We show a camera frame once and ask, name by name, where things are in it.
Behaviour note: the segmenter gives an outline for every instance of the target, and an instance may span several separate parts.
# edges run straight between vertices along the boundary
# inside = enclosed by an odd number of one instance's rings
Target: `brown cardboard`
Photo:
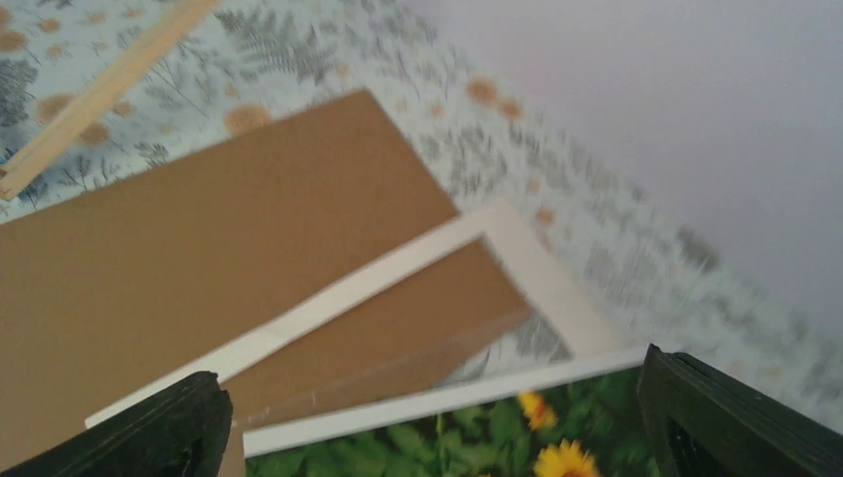
[[[358,92],[0,227],[0,468],[455,215]],[[235,417],[523,307],[473,243],[229,381]],[[493,338],[354,397],[428,387]]]

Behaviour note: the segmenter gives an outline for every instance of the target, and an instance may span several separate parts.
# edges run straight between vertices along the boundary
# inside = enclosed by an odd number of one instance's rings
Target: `green foliage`
[[[478,421],[480,417],[483,417],[485,414],[486,412],[482,407],[479,405],[473,405],[464,409],[455,410],[451,413],[451,417],[453,417],[453,420],[455,420],[456,423],[465,430],[466,435],[479,437],[483,432],[483,429]]]
[[[500,400],[489,412],[489,432],[492,442],[501,445],[527,433],[521,408],[511,399]]]
[[[387,433],[404,455],[425,463],[432,462],[436,458],[436,454],[433,453],[430,445],[425,442],[422,434],[411,425],[391,425],[387,427]]]
[[[249,477],[534,476],[539,453],[574,440],[604,476],[657,477],[635,403],[637,370],[540,392],[558,423],[531,430],[514,398],[359,432],[247,462]]]

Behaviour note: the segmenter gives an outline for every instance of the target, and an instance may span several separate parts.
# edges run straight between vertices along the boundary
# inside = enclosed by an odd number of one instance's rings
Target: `wooden stick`
[[[217,5],[219,0],[178,0],[152,28],[77,95],[47,127],[0,166],[0,198],[15,198],[173,46]]]

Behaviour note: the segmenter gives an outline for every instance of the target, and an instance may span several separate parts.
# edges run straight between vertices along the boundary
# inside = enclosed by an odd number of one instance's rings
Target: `sunflower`
[[[600,477],[594,457],[582,452],[578,441],[542,449],[533,470],[537,477]]]
[[[524,409],[524,416],[530,419],[530,428],[533,430],[553,427],[559,421],[556,413],[538,393],[518,393],[518,402]]]

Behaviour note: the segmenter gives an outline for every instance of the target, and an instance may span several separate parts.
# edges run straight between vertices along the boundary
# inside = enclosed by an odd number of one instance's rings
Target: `white cardboard frame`
[[[419,393],[350,409],[329,412],[243,434],[246,458],[320,442],[364,430],[509,398],[521,391],[538,391],[640,365],[646,346],[630,347],[601,356],[564,363],[440,391]]]
[[[388,252],[286,313],[244,333],[85,420],[90,428],[199,371],[220,383],[330,322],[369,298],[477,239],[486,239],[527,302],[546,317],[576,358],[620,346],[615,330],[541,246],[530,228],[500,201],[461,216]]]

